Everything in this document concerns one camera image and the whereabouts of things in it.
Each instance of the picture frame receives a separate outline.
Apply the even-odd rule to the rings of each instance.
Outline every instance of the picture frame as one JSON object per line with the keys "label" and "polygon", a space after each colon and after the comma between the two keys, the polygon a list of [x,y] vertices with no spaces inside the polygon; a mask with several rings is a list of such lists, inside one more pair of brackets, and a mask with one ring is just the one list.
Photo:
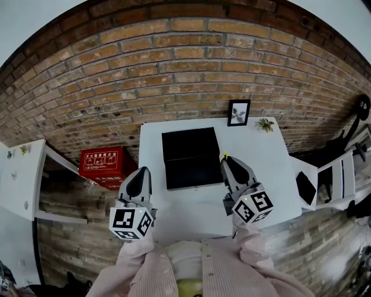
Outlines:
{"label": "picture frame", "polygon": [[230,100],[227,126],[246,126],[248,124],[250,105],[250,99]]}

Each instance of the yellow object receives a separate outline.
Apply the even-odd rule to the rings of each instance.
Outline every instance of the yellow object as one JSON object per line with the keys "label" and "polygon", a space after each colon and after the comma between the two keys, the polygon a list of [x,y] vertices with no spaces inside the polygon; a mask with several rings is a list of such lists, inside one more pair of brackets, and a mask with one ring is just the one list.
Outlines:
{"label": "yellow object", "polygon": [[178,280],[179,297],[201,297],[202,280]]}

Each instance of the pink striped shirt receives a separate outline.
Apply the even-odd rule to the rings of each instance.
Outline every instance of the pink striped shirt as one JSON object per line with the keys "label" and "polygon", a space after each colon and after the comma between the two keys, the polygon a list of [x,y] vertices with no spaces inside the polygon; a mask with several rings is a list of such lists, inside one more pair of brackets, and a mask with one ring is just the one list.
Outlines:
{"label": "pink striped shirt", "polygon": [[[239,224],[234,240],[201,242],[205,297],[314,297],[294,277],[273,269],[257,229]],[[123,245],[116,265],[101,271],[87,296],[178,296],[172,264],[165,250],[156,247],[151,230],[145,240]]]}

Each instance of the white chair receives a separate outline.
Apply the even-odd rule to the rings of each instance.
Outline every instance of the white chair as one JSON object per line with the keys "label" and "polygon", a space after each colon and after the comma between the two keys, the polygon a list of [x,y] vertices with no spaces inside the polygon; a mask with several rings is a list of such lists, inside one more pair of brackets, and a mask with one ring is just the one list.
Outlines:
{"label": "white chair", "polygon": [[301,201],[301,207],[309,211],[314,211],[321,208],[332,207],[336,208],[338,205],[345,202],[350,202],[355,198],[355,179],[354,179],[354,164],[353,151],[350,150],[339,158],[328,163],[327,165],[317,168],[306,162],[291,157],[291,164],[294,170],[295,177],[303,171],[308,177],[313,186],[318,188],[318,174],[328,168],[332,168],[332,200],[329,203],[317,204],[317,192],[311,203],[308,205],[297,192],[298,198]]}

